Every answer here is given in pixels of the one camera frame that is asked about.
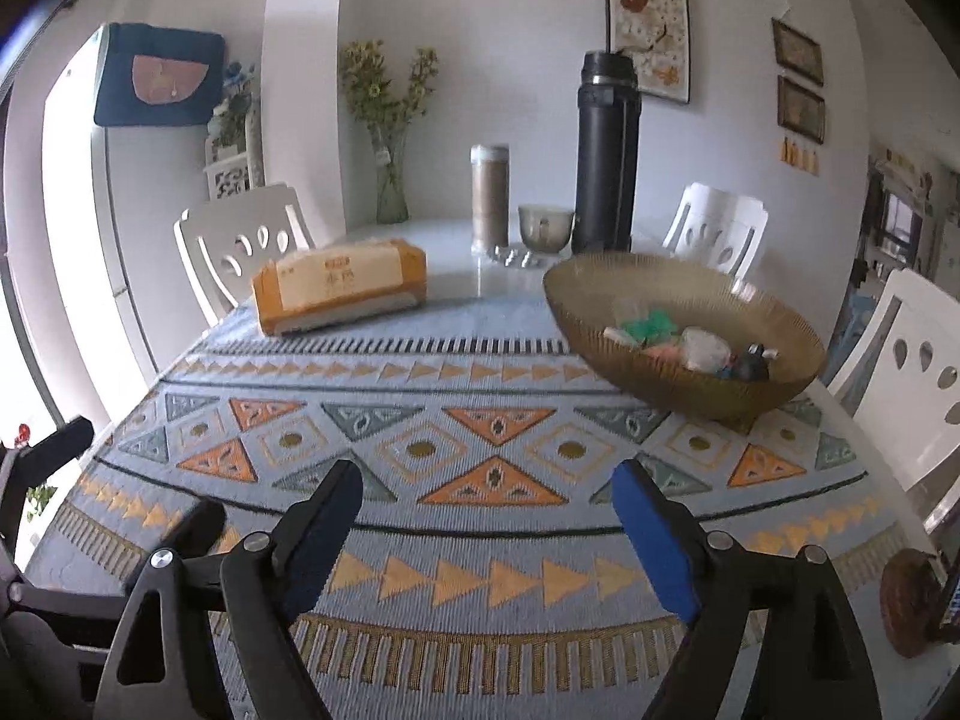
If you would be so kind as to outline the glass vase with flowers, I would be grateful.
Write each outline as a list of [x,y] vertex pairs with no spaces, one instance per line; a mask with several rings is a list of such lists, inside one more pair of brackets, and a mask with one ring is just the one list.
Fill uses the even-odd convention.
[[382,41],[352,41],[338,54],[338,79],[348,112],[366,128],[376,168],[376,223],[398,224],[409,219],[405,199],[404,158],[407,130],[427,114],[439,75],[434,47],[417,47],[409,66],[407,87],[392,87]]

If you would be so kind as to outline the white chair far centre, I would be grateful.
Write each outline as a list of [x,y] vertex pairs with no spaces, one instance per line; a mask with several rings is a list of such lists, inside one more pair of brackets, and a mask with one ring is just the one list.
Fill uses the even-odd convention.
[[761,200],[695,182],[685,187],[662,247],[677,259],[745,280],[769,219]]

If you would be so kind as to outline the black thermos flask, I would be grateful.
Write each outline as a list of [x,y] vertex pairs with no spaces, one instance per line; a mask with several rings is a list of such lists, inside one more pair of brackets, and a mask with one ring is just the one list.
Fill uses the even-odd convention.
[[640,151],[641,94],[630,57],[593,50],[578,89],[573,254],[630,250]]

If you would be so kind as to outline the black rubber air blower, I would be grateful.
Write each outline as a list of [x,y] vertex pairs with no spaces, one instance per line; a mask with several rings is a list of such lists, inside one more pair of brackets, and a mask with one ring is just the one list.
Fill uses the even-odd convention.
[[731,364],[731,377],[740,382],[765,382],[771,377],[770,364],[779,356],[777,349],[761,343],[750,344],[747,351],[737,356]]

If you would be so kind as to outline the clear correction tape dispenser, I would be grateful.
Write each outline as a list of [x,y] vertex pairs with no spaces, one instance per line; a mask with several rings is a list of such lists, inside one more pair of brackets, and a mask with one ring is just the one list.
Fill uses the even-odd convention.
[[687,371],[719,374],[731,356],[731,346],[703,328],[686,327],[680,335],[680,360]]

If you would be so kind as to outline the round wicker coaster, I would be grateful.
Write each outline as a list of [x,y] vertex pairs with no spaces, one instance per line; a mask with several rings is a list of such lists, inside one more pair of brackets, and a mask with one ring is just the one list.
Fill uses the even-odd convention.
[[926,634],[942,583],[931,562],[932,554],[905,548],[885,564],[878,585],[878,603],[890,645],[903,658],[914,658],[928,648]]

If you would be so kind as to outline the upper dark picture frame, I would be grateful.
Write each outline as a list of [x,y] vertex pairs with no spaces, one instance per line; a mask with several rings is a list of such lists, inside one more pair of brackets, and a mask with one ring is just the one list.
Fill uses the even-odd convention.
[[773,28],[775,59],[778,65],[797,73],[814,85],[825,85],[825,68],[823,68],[820,44],[778,18],[771,20],[771,28]]

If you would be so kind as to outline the floral wall scroll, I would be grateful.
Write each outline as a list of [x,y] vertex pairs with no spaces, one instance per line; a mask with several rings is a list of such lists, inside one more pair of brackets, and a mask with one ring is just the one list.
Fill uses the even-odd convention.
[[608,0],[612,49],[628,55],[641,93],[690,103],[688,0]]

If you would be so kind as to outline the patterned woven table mat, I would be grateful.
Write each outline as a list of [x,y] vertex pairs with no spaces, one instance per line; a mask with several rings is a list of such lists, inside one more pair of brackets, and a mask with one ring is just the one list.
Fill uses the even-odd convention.
[[613,512],[634,458],[750,550],[823,546],[890,718],[953,670],[903,658],[878,584],[900,517],[808,398],[740,424],[620,394],[539,298],[433,302],[268,338],[251,307],[171,364],[106,437],[28,562],[32,582],[112,593],[201,497],[224,546],[272,527],[337,461],[363,505],[293,637],[327,706],[363,718],[636,718],[682,642]]

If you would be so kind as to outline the white chair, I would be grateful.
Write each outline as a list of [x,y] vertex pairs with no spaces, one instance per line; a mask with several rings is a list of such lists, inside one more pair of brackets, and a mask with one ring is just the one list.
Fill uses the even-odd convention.
[[313,247],[298,195],[286,184],[189,208],[174,223],[174,239],[210,327],[251,296],[262,265]]
[[828,392],[854,419],[934,532],[958,504],[958,301],[913,270],[885,281]]
[[685,187],[662,247],[677,259],[745,280],[769,219],[761,200],[695,182]]

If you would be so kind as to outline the amber ribbed glass bowl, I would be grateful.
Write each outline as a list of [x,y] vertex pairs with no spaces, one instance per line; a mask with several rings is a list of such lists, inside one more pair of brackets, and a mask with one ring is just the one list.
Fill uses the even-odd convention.
[[827,360],[789,305],[747,281],[658,255],[576,255],[544,276],[569,348],[649,405],[745,421],[799,395]]

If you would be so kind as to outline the orange tissue pack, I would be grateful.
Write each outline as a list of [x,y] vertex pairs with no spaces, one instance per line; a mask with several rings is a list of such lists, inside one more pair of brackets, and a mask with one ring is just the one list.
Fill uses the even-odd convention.
[[427,288],[427,252],[404,239],[298,250],[252,278],[259,327],[269,337],[413,309]]

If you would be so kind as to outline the pink eraser box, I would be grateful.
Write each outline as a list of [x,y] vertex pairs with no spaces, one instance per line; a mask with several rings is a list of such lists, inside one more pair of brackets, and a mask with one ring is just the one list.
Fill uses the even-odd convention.
[[661,343],[654,346],[646,346],[643,353],[651,359],[667,362],[667,364],[683,364],[683,349],[678,343]]

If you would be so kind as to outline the white chair far left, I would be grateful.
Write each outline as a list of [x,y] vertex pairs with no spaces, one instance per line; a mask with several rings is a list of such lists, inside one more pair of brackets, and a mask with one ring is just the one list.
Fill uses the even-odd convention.
[[251,296],[262,265],[313,247],[298,195],[286,184],[189,208],[174,223],[174,239],[210,327]]

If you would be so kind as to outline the small glass cup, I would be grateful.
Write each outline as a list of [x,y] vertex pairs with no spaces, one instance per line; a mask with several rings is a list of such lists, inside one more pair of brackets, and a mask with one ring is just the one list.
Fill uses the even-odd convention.
[[521,205],[519,234],[532,252],[560,254],[573,234],[574,211],[559,206]]

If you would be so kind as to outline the dark picture frame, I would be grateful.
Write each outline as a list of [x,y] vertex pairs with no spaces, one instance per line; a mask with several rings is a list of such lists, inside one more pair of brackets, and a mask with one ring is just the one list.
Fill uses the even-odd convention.
[[778,125],[823,145],[827,140],[827,101],[781,75],[778,78]]
[[825,85],[825,68],[823,68],[820,44],[778,18],[771,20],[771,28],[773,28],[775,59],[778,65],[797,73],[814,85]]

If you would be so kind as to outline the white chair right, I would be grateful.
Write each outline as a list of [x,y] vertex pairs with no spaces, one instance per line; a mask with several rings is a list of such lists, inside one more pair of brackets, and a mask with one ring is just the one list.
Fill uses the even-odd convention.
[[958,301],[913,270],[885,281],[828,392],[854,419],[934,532],[958,504]]

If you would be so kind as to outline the silver thermos bottle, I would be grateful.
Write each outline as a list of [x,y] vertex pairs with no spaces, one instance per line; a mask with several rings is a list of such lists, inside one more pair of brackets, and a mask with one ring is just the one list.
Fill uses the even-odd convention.
[[508,243],[509,148],[506,145],[473,145],[472,250],[488,252]]

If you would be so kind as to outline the yellow hanging ornaments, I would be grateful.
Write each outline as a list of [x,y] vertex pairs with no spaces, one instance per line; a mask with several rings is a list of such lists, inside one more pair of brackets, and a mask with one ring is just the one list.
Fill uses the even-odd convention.
[[820,172],[818,151],[813,146],[800,143],[791,137],[782,138],[779,145],[779,160],[811,176],[816,176]]

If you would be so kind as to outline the teal green plastic toy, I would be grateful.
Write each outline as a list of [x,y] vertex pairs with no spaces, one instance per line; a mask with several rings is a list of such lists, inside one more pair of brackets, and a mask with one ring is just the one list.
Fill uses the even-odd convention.
[[623,322],[620,330],[641,348],[672,343],[680,335],[679,326],[662,309],[649,309],[646,316]]

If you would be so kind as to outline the white carved shelf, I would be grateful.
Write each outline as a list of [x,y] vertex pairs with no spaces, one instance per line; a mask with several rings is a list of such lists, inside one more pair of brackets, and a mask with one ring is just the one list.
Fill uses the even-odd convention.
[[210,200],[236,197],[265,185],[260,103],[257,99],[252,101],[245,114],[242,143],[220,148],[213,145],[212,138],[206,138],[205,161],[203,172]]

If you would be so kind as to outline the glass ashtray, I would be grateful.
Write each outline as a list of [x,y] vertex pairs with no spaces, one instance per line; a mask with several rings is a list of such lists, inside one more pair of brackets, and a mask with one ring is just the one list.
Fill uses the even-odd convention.
[[494,245],[487,252],[488,258],[498,265],[505,268],[539,268],[542,265],[542,259],[535,252],[523,249],[522,247],[509,247],[509,245]]

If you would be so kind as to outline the lower dark picture frame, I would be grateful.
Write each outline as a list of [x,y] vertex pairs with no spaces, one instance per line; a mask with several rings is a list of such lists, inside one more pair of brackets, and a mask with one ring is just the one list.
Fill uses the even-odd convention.
[[778,125],[823,145],[827,140],[827,101],[781,75],[778,78]]

